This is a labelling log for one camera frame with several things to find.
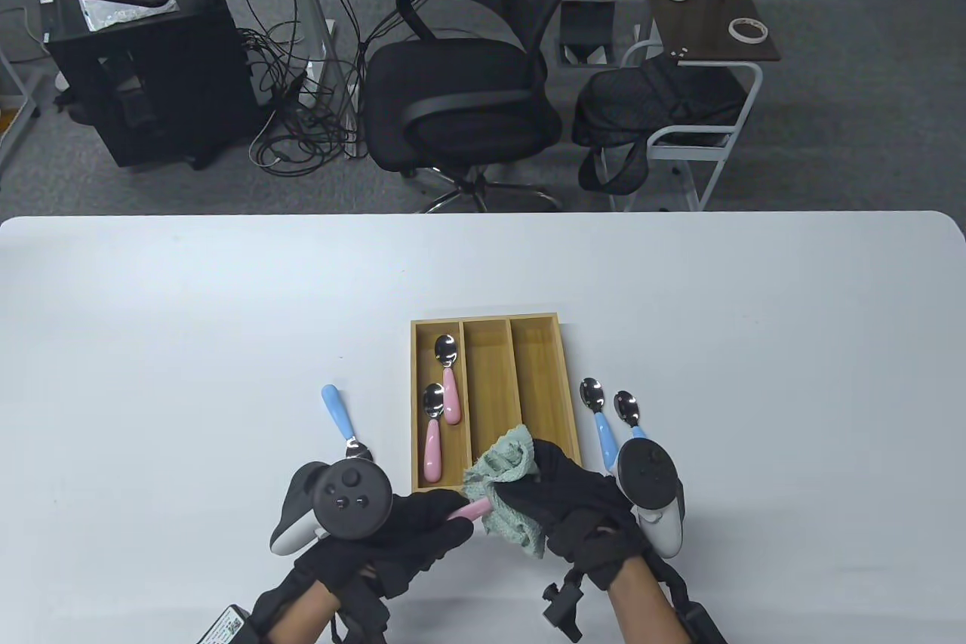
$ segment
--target hand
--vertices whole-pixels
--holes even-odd
[[[631,502],[613,476],[584,470],[558,446],[534,440],[539,479],[497,484],[497,495],[546,534],[546,547],[606,590],[628,558],[648,541],[631,513]]]
[[[393,496],[392,512],[374,536],[362,541],[323,538],[296,559],[294,568],[275,589],[259,596],[248,622],[262,636],[279,621],[293,603],[309,595],[315,581],[321,582],[336,598],[357,574],[377,596],[391,599],[408,588],[414,576],[430,568],[446,552],[465,543],[473,533],[466,519],[446,520],[453,510],[468,501],[452,490],[414,493],[405,498]],[[332,611],[310,612],[317,622],[300,623],[301,629],[321,631]],[[317,637],[308,637],[314,641]]]
[[[389,519],[373,536],[361,541],[323,538],[296,559],[294,568],[335,596],[361,572],[378,596],[392,599],[408,589],[418,572],[428,571],[446,552],[469,540],[469,520],[446,520],[466,503],[454,490],[393,496]]]

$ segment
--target floor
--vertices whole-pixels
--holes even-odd
[[[783,61],[765,68],[755,115],[709,208],[928,208],[966,227],[966,0],[756,1]],[[11,2],[0,0],[0,9]],[[291,16],[288,0],[251,2],[266,25]],[[332,16],[345,53],[355,43],[345,14],[334,0],[323,2],[339,10]],[[244,0],[229,3],[239,26],[253,26]],[[366,29],[392,0],[352,4]],[[639,12],[641,0],[618,0],[619,44],[630,42]],[[462,3],[440,1],[429,20],[432,26],[501,33],[493,20]],[[400,30],[394,39],[405,34]],[[553,34],[551,29],[548,40]],[[0,15],[0,42],[13,57],[37,51],[18,13]],[[552,71],[549,89],[563,115],[582,84],[579,72]],[[570,210],[606,210],[606,199],[577,188],[582,154],[563,143],[496,172],[549,186]],[[369,161],[336,162],[300,179],[274,178],[248,161],[246,143],[206,171],[184,164],[117,168],[92,129],[49,105],[3,168],[0,184],[0,220],[42,214],[405,212],[443,190],[432,181],[384,174]]]

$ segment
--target white vr controller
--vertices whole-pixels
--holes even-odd
[[[327,465],[310,462],[292,476],[269,548],[288,556],[318,538],[346,541],[376,533],[392,510],[392,488],[382,468],[364,458]]]
[[[650,438],[632,437],[611,472],[654,550],[664,559],[676,556],[684,543],[684,486],[667,451]]]

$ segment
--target green cloth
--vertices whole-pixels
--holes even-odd
[[[534,460],[534,438],[527,426],[520,424],[497,440],[463,474],[463,495],[470,501],[489,498],[493,504],[493,513],[483,516],[486,532],[520,545],[533,558],[543,558],[546,536],[535,520],[503,503],[494,484],[518,481],[525,475],[536,475],[538,472]]]

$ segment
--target label sticker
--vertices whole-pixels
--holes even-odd
[[[235,613],[235,609],[229,606],[225,609],[214,626],[208,630],[203,640],[198,644],[229,644],[235,638],[235,634],[242,628],[245,620]]]

